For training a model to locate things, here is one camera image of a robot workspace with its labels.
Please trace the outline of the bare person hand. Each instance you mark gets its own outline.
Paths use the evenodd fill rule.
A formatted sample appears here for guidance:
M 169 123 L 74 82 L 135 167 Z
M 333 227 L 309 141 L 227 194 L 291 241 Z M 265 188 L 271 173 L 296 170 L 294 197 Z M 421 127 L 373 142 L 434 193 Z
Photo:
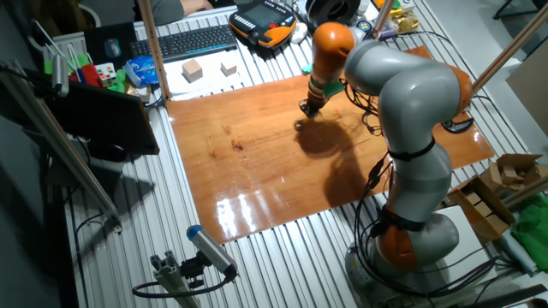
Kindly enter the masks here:
M 183 7 L 184 15 L 213 9 L 212 4 L 208 0 L 180 0 L 180 3 Z

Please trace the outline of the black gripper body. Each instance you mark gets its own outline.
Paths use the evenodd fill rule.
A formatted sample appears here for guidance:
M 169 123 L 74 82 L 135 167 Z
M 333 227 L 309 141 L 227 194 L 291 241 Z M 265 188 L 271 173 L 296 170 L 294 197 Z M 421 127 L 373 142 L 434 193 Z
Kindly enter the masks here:
M 328 100 L 323 89 L 317 87 L 308 88 L 307 108 L 309 112 L 319 112 Z

